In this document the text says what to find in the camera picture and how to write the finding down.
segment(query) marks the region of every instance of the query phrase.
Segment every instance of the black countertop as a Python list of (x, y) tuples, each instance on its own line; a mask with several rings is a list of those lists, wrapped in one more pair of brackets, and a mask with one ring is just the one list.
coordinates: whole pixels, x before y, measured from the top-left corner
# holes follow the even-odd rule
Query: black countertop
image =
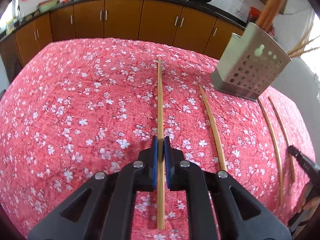
[[(39, 15), (33, 17), (32, 19), (23, 22), (21, 25), (17, 25), (16, 28), (8, 35), (5, 35), (5, 32), (0, 33), (0, 37), (2, 36), (2, 39), (0, 40), (0, 42), (6, 40), (11, 34), (14, 34), (17, 30), (19, 30), (23, 26), (27, 25), (28, 23), (32, 22), (33, 20), (41, 17), (42, 15), (45, 15), (47, 13), (54, 11), (54, 10), (63, 8), (65, 6), (70, 6), (70, 5), (74, 5), (76, 3), (81, 3), (81, 2), (86, 2), (86, 1), (92, 1), (92, 0), (73, 0), (68, 3), (58, 4), (57, 6), (50, 9), (49, 11), (46, 11), (44, 13), (40, 13)], [(216, 16), (222, 20), (230, 22), (243, 30), (245, 29), (245, 26), (246, 26), (246, 23), (243, 22), (242, 20), (238, 19), (237, 17), (235, 17), (235, 16), (229, 14), (228, 12), (226, 12), (222, 9), (219, 9), (211, 4), (200, 3), (200, 2), (196, 2), (196, 1), (185, 1), (185, 0), (159, 0), (159, 1), (171, 2), (171, 3), (179, 4), (182, 6), (190, 7), (195, 10), (202, 11), (204, 13), (210, 14), (212, 16)]]

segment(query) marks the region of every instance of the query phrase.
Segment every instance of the perforated metal container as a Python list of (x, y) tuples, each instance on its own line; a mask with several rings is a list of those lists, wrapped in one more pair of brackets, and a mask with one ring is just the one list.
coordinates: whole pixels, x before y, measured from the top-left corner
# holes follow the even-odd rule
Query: perforated metal container
[(211, 78), (218, 91), (256, 101), (291, 61), (266, 32), (249, 23), (233, 33)]

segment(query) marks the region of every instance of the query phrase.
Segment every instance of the pink floral tablecloth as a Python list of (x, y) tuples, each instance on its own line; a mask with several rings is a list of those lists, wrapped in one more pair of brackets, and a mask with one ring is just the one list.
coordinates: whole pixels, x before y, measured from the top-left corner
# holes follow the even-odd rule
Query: pink floral tablecloth
[[(274, 127), (284, 171), (284, 205), (271, 136), (258, 103), (217, 92), (217, 60), (174, 47), (120, 39), (49, 44), (31, 60), (0, 102), (1, 205), (26, 236), (31, 228), (97, 171), (113, 173), (137, 159), (157, 134), (157, 59), (164, 87), (164, 133), (172, 147), (203, 170), (219, 170), (217, 151), (198, 84), (220, 132), (228, 172), (287, 223), (308, 181), (290, 142), (315, 154), (296, 105), (268, 88), (260, 97)], [(132, 239), (188, 239), (184, 192), (165, 195), (166, 229), (156, 229), (156, 192), (137, 194)]]

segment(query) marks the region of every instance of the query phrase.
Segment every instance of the wooden cabinet door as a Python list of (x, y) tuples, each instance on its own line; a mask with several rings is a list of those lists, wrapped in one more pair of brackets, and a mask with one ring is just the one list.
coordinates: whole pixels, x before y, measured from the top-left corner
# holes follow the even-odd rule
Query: wooden cabinet door
[(218, 19), (212, 30), (210, 39), (205, 47), (204, 54), (209, 57), (220, 59), (229, 43), (232, 33), (242, 35), (244, 31), (239, 27)]
[(39, 50), (43, 49), (52, 40), (51, 27), (50, 27), (50, 17), (49, 14), (45, 14), (38, 19), (34, 20), (36, 25), (36, 34)]
[(203, 53), (217, 18), (184, 7), (173, 46)]
[(77, 38), (104, 37), (104, 0), (77, 3), (74, 5), (74, 14)]
[(18, 51), (25, 66), (38, 52), (35, 22), (31, 22), (15, 33)]
[(181, 5), (144, 0), (139, 40), (172, 46), (181, 11)]
[(105, 0), (104, 37), (137, 40), (143, 0)]
[(53, 41), (65, 41), (76, 38), (73, 5), (50, 13), (50, 23)]
[(5, 41), (0, 43), (0, 54), (7, 72), (8, 80), (11, 83), (22, 69), (20, 55), (14, 35), (10, 35), (5, 39)]

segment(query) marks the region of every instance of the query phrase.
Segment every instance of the window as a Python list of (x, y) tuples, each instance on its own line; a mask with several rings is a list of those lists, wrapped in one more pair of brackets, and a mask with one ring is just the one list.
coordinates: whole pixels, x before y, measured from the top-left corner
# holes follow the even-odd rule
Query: window
[(13, 18), (18, 15), (18, 1), (12, 0), (6, 10), (4, 11), (1, 19), (0, 19), (0, 28), (5, 27), (7, 22), (10, 22)]
[[(309, 41), (319, 35), (320, 35), (320, 20), (319, 20), (319, 17), (315, 15), (315, 18), (313, 20), (313, 27), (309, 36)], [(317, 48), (317, 47), (320, 47), (320, 38), (309, 43), (304, 50), (306, 51), (306, 50)], [(310, 68), (310, 70), (313, 73), (317, 74), (317, 76), (320, 77), (320, 49), (302, 54), (301, 59), (307, 64), (307, 66)]]

